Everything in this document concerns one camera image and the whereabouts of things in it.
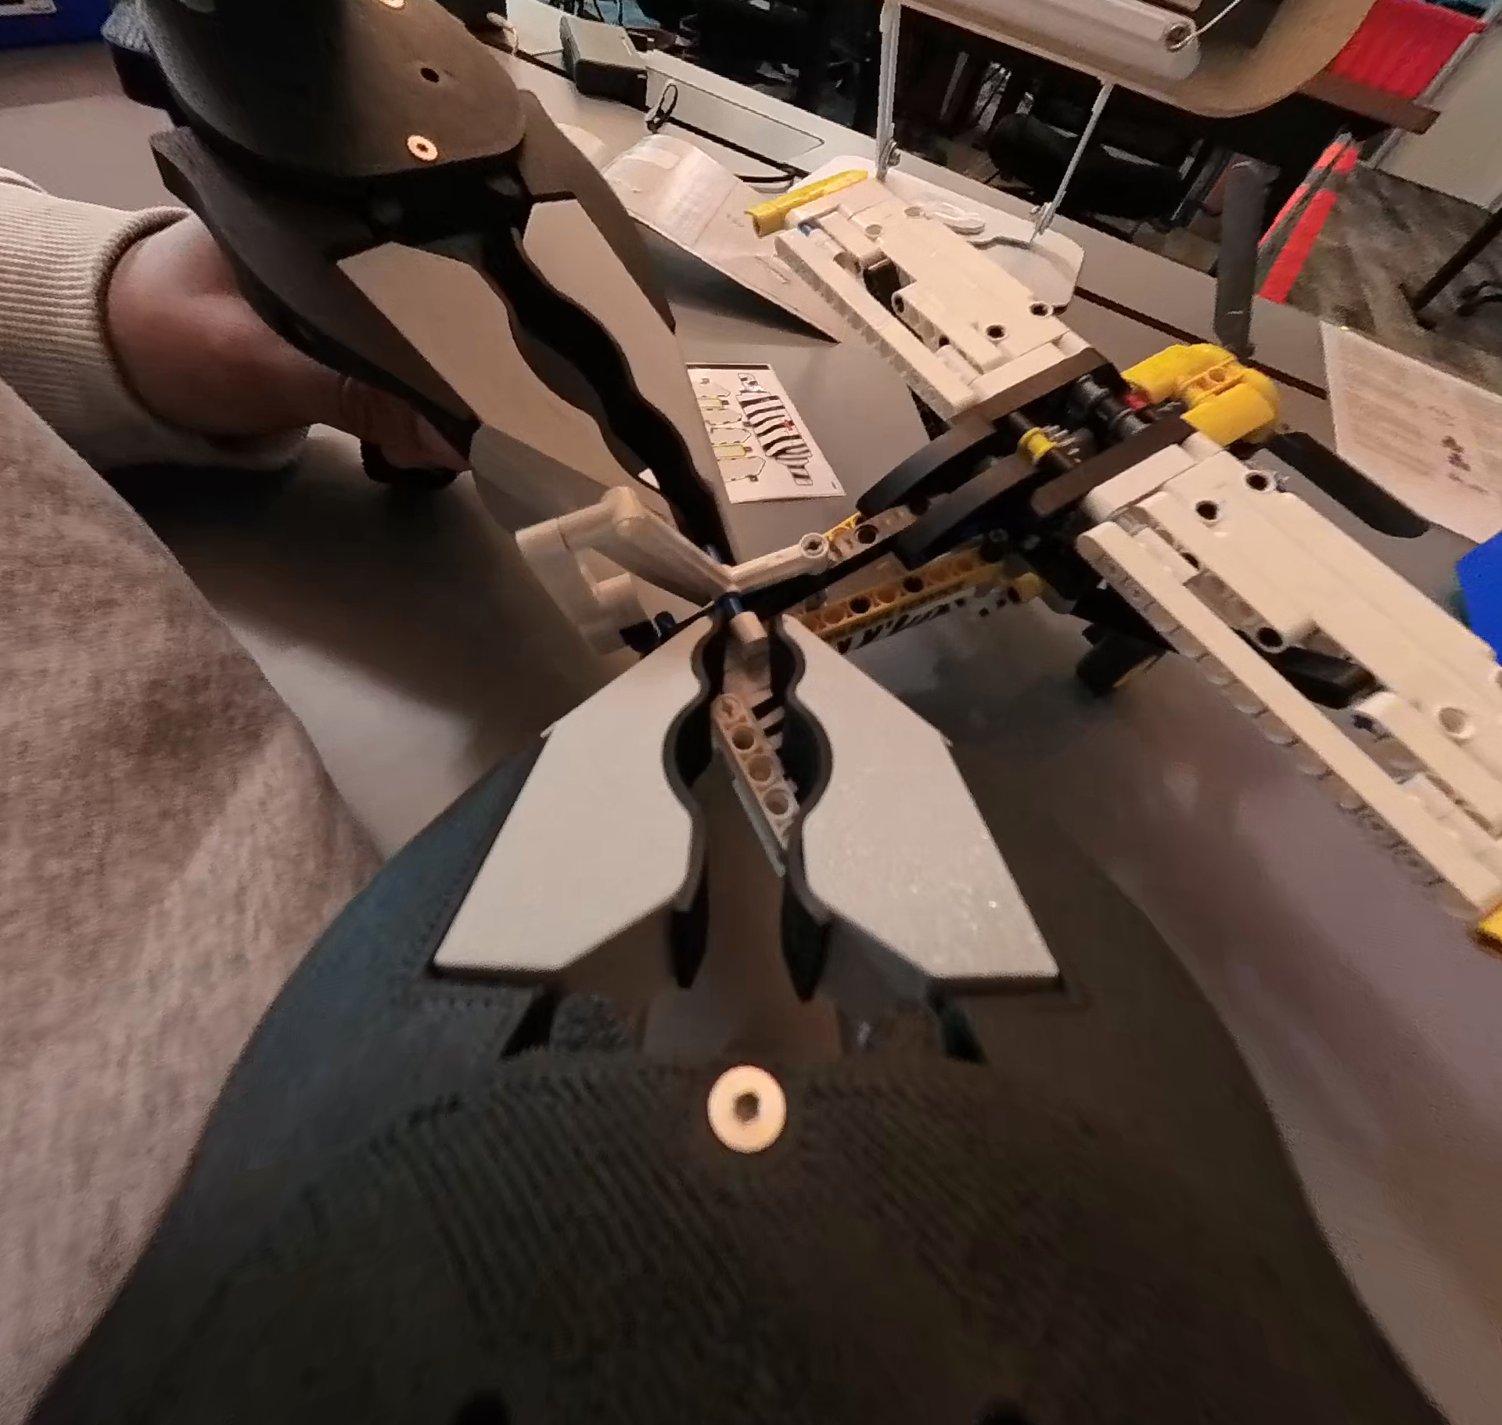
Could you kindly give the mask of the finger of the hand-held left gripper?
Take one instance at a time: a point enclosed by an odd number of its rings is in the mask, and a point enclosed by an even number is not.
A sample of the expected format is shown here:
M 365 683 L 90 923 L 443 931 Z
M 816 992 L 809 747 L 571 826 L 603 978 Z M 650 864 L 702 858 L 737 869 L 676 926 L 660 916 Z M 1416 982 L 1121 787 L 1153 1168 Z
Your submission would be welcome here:
M 509 532 L 591 505 L 613 487 L 641 487 L 638 472 L 626 475 L 604 448 L 583 385 L 517 314 L 519 299 L 539 294 L 517 236 L 470 232 L 435 249 L 388 241 L 338 261 L 475 420 L 469 470 Z M 656 485 L 645 500 L 673 521 Z
M 516 174 L 529 207 L 516 244 L 539 286 L 517 301 L 517 314 L 583 385 L 609 457 L 626 475 L 648 469 L 688 537 L 733 556 L 727 490 L 645 239 L 537 95 L 522 88 L 517 103 Z

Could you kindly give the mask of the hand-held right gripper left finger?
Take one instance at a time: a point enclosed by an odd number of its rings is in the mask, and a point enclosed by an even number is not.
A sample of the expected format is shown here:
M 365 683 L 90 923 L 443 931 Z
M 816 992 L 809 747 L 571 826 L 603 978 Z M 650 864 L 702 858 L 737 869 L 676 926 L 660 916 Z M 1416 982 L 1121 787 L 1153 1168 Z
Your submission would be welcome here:
M 687 987 L 703 963 L 710 678 L 695 619 L 542 735 L 435 953 L 443 975 Z

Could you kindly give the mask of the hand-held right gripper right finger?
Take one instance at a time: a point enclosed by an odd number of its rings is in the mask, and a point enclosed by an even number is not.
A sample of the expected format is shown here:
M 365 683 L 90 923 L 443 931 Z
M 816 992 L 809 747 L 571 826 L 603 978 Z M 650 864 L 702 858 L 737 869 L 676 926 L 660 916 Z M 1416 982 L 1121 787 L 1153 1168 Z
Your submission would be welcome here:
M 1059 987 L 948 740 L 792 619 L 774 671 L 797 799 L 779 925 L 797 997 L 871 1015 Z

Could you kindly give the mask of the white yellow lego airplane model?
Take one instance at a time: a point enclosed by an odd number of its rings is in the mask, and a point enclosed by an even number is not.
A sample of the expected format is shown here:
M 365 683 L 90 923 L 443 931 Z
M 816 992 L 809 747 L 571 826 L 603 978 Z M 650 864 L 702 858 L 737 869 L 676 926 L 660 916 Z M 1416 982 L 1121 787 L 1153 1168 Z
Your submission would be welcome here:
M 901 375 L 933 438 L 792 547 L 717 564 L 628 487 L 516 536 L 591 645 L 646 631 L 640 588 L 744 638 L 780 616 L 839 655 L 955 609 L 1042 598 L 1107 693 L 1166 651 L 1288 749 L 1344 812 L 1498 946 L 1498 655 L 1290 494 L 1275 455 L 1379 532 L 1399 500 L 1278 423 L 1216 288 L 1216 343 L 1119 371 L 973 242 L 980 217 L 847 169 L 747 210 Z

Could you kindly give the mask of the person's left forearm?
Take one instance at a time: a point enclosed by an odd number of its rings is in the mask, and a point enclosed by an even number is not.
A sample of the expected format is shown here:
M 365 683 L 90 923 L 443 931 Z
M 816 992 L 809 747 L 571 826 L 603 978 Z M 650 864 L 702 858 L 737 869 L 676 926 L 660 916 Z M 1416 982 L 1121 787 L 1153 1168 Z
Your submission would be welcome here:
M 122 256 L 180 215 L 63 199 L 1 172 L 3 381 L 98 469 L 209 459 L 202 438 L 143 408 L 105 324 Z

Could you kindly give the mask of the person's left hand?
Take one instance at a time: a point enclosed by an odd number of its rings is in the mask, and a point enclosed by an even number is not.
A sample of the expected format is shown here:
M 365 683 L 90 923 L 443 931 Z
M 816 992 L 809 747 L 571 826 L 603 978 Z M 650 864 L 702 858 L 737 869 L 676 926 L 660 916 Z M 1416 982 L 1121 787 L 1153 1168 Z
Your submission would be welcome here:
M 398 469 L 467 469 L 403 400 L 277 336 L 239 293 L 234 269 L 194 214 L 122 252 L 103 311 L 123 381 L 163 423 L 237 442 L 324 425 Z

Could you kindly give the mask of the open instruction booklet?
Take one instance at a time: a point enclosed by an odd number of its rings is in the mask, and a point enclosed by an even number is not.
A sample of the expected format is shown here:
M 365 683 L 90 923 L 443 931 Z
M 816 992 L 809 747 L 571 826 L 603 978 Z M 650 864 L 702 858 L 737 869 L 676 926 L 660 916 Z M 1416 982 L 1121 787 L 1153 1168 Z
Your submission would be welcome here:
M 601 175 L 635 220 L 762 301 L 839 341 L 844 326 L 760 236 L 760 194 L 700 147 L 648 133 L 609 157 Z

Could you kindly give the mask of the black power adapter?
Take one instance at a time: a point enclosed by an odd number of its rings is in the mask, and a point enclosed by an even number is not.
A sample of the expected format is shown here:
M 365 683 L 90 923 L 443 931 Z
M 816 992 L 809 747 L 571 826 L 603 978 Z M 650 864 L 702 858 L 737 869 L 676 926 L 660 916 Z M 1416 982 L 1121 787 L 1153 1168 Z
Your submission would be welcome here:
M 557 41 L 561 65 L 579 93 L 646 110 L 648 68 L 624 26 L 564 13 Z

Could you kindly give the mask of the zebra striped sticker sheet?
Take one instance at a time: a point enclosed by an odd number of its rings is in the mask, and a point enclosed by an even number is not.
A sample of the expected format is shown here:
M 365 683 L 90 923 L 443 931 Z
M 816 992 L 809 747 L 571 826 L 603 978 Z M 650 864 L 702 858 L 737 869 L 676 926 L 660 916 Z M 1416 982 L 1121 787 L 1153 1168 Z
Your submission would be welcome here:
M 730 504 L 844 494 L 772 366 L 707 363 L 688 365 L 685 373 Z

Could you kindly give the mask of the white monitor stand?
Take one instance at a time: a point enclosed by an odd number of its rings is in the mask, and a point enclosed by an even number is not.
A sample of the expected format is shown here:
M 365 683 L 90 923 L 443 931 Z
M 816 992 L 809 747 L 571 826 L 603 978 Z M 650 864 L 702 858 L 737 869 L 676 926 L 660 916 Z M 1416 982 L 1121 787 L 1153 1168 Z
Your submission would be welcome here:
M 883 0 L 878 16 L 879 48 L 874 100 L 873 182 L 884 189 L 899 157 L 894 125 L 894 95 L 901 33 L 901 6 Z M 961 197 L 950 189 L 909 174 L 896 174 L 893 199 L 960 236 L 968 246 L 1013 274 L 1042 303 L 1065 306 L 1077 286 L 1082 252 L 1077 244 L 1049 231 L 1059 210 L 1062 190 L 1082 153 L 1065 158 L 1060 184 L 1044 204 L 1015 214 Z

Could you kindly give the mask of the laminated paper sheet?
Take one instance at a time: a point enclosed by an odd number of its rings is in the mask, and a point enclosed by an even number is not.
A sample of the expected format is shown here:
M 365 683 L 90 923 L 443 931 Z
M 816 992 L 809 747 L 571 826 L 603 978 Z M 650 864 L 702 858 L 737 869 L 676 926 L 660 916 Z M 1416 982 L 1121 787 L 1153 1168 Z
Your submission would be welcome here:
M 1500 397 L 1357 329 L 1320 324 L 1335 450 L 1431 524 L 1500 531 Z

